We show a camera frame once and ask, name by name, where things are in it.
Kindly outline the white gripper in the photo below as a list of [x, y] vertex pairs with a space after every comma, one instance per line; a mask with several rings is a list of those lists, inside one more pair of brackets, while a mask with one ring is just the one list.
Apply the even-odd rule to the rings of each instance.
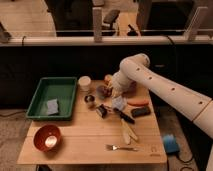
[[114, 98], [114, 93], [122, 94], [127, 92], [132, 83], [133, 81], [131, 79], [121, 71], [118, 71], [112, 76], [112, 80], [108, 81], [107, 90], [110, 92], [111, 97]]

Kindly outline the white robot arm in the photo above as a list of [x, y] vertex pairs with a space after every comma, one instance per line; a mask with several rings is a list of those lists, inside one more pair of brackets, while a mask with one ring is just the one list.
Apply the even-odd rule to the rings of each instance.
[[140, 83], [213, 139], [213, 99], [154, 73], [149, 66], [150, 59], [143, 53], [124, 58], [110, 80], [113, 95]]

